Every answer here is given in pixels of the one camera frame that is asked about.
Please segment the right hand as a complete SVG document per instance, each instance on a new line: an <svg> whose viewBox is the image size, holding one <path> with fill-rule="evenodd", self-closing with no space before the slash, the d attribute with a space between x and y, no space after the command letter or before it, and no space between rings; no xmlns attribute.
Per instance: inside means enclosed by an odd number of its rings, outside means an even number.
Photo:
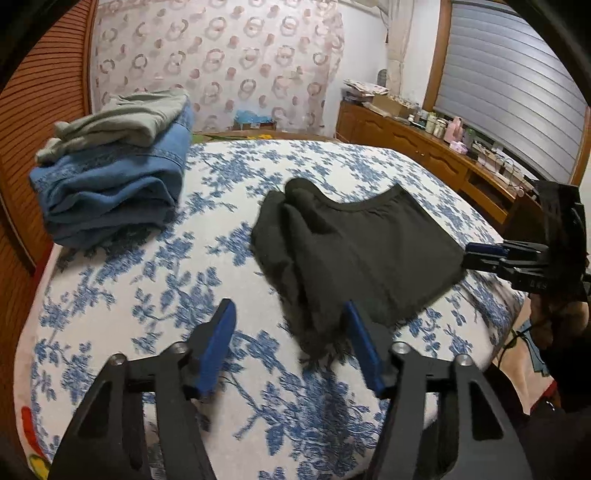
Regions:
<svg viewBox="0 0 591 480"><path fill-rule="evenodd" d="M574 336L589 329L587 302L552 303L538 294L530 294L531 337L540 350L549 348L561 336Z"/></svg>

